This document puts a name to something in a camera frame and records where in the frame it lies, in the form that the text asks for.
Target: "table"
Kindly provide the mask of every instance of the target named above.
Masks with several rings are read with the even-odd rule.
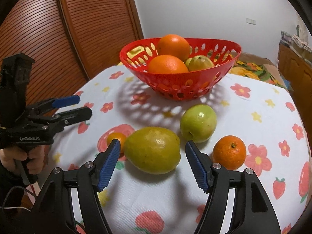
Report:
[[[185,102],[164,99],[139,81],[124,66],[113,66],[89,81],[77,93],[78,105],[89,106],[87,122],[66,127],[55,136],[48,163],[39,176],[42,185],[51,170],[75,169],[94,160],[107,147],[113,131],[126,135],[145,126],[179,132],[183,112],[198,103],[216,112],[215,133],[199,149],[210,154],[225,135],[241,138],[248,157],[239,171],[255,170],[265,188],[280,228],[286,233],[300,217],[307,202],[309,149],[302,122],[286,90],[268,83],[227,74],[209,95]],[[198,188],[184,152],[175,171],[150,175],[119,159],[109,186],[100,194],[102,209],[114,234],[189,234],[199,221],[208,195]],[[234,202],[230,190],[221,233],[228,231]],[[76,189],[72,189],[74,215],[81,221]]]

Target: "mandarin orange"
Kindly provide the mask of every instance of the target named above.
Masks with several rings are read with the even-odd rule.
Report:
[[[148,73],[154,74],[176,74],[188,72],[187,66],[179,58],[172,55],[156,56],[148,64]]]
[[[117,139],[120,141],[120,146],[121,146],[120,154],[123,154],[124,153],[124,142],[127,139],[127,137],[123,133],[118,133],[118,132],[111,133],[106,139],[107,146],[110,145],[110,143],[112,142],[113,139]]]
[[[158,55],[175,56],[184,62],[190,55],[190,45],[185,38],[175,34],[168,34],[158,42],[157,52]]]
[[[228,170],[236,170],[245,162],[246,146],[236,136],[224,136],[214,146],[212,159]]]

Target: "blue gripper pad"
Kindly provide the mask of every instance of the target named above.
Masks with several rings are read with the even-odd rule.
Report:
[[[207,183],[207,173],[189,143],[186,143],[185,145],[185,154],[188,159],[188,163],[191,166],[198,187],[204,190],[204,192],[207,192],[209,188]]]
[[[110,182],[110,178],[113,175],[113,171],[115,169],[115,166],[119,158],[121,145],[118,140],[116,141],[117,142],[114,144],[113,148],[111,149],[100,171],[99,184],[98,184],[98,189],[100,191],[103,191],[103,189],[108,186],[108,183]]]
[[[75,105],[80,102],[80,97],[77,95],[69,96],[69,97],[63,97],[63,98],[57,98],[52,103],[53,108],[62,108],[70,105]]]

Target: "finger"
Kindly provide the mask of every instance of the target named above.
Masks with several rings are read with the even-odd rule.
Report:
[[[28,170],[29,174],[31,174],[31,175],[37,175],[37,174],[39,174],[41,171],[42,171],[42,168],[37,168],[37,169]]]
[[[0,161],[4,168],[6,168],[9,172],[15,173],[17,168],[13,159],[7,159],[4,156],[4,150],[0,150]]]
[[[43,169],[43,160],[42,159],[32,159],[27,163],[27,169],[28,170],[34,170],[34,169]]]
[[[44,159],[44,146],[37,146],[28,152],[30,159]]]
[[[13,146],[9,148],[3,149],[3,157],[2,159],[4,161],[10,161],[13,159],[19,160],[19,161],[24,161],[27,159],[27,153],[23,151],[22,149]]]

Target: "red fruit basket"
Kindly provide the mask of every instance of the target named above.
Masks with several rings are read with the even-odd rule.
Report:
[[[241,54],[241,46],[232,41],[186,38],[190,44],[189,57],[206,55],[215,67],[179,74],[148,73],[149,62],[157,56],[159,40],[137,40],[126,45],[120,52],[120,60],[154,91],[173,100],[191,100],[207,94],[230,71]],[[137,47],[143,47],[144,51],[130,58],[127,53]]]

